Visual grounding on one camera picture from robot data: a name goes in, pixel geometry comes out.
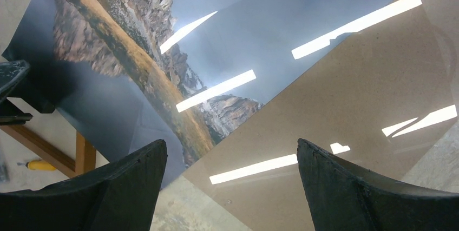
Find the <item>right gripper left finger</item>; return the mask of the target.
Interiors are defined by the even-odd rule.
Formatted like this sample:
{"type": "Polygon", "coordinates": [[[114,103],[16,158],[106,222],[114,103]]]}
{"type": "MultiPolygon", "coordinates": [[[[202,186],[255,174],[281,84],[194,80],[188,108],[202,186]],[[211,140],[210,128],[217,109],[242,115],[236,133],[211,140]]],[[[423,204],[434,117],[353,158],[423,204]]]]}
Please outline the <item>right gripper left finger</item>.
{"type": "Polygon", "coordinates": [[[164,140],[40,190],[1,194],[1,230],[149,230],[167,162],[164,140]]]}

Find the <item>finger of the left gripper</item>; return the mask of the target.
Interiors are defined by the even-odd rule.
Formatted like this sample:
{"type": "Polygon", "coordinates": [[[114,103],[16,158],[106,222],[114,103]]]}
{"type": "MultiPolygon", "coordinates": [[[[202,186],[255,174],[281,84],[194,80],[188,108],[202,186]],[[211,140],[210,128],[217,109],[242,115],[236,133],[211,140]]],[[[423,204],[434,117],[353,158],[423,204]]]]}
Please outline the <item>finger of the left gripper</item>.
{"type": "Polygon", "coordinates": [[[30,64],[24,60],[1,63],[1,103],[26,78],[30,64]]]}
{"type": "Polygon", "coordinates": [[[32,114],[22,112],[18,107],[8,100],[1,103],[1,125],[21,125],[30,121],[32,114]]]}

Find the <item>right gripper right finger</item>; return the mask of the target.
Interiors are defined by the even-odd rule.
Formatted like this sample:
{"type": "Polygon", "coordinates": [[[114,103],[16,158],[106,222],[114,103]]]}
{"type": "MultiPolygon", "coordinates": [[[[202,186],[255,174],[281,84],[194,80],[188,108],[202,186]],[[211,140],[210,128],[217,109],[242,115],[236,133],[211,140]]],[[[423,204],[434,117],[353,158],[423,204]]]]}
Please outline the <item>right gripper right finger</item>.
{"type": "Polygon", "coordinates": [[[458,230],[458,194],[398,181],[300,138],[299,173],[315,230],[458,230]]]}

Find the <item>wooden picture frame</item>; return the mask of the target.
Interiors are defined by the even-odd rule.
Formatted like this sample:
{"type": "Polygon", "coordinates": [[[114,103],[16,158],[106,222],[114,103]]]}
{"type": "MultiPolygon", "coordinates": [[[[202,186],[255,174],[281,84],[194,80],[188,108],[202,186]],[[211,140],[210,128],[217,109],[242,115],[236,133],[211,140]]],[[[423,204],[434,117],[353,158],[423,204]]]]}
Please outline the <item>wooden picture frame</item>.
{"type": "Polygon", "coordinates": [[[1,130],[69,178],[96,168],[97,150],[79,132],[76,133],[75,159],[72,159],[23,125],[1,126],[1,130]]]}

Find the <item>yellow handled screwdriver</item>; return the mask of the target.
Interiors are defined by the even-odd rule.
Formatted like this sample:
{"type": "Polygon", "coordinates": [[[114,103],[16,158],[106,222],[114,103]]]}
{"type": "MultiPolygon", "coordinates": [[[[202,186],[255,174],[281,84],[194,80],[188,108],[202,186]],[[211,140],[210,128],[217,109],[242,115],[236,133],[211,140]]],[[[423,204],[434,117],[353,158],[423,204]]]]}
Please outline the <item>yellow handled screwdriver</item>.
{"type": "Polygon", "coordinates": [[[17,162],[18,166],[25,166],[29,170],[39,171],[55,171],[57,170],[53,165],[43,160],[32,160],[29,162],[17,162]]]}

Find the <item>brown backing board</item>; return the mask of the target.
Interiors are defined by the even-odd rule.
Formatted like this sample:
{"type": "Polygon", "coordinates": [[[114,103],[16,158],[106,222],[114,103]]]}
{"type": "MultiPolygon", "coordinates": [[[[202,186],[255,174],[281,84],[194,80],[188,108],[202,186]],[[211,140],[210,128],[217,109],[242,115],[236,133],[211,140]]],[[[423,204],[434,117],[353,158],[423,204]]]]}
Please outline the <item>brown backing board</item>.
{"type": "Polygon", "coordinates": [[[299,138],[407,183],[458,191],[458,0],[350,36],[186,174],[208,200],[196,230],[313,230],[297,164],[212,184],[286,155],[299,138]]]}

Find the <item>mountain landscape photo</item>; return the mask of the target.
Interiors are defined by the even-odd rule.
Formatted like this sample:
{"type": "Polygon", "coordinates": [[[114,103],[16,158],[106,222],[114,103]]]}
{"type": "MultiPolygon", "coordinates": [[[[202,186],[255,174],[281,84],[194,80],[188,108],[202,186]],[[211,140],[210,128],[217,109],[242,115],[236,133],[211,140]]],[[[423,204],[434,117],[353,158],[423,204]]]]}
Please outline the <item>mountain landscape photo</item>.
{"type": "Polygon", "coordinates": [[[110,162],[164,139],[167,186],[393,0],[31,0],[2,55],[110,162]]]}

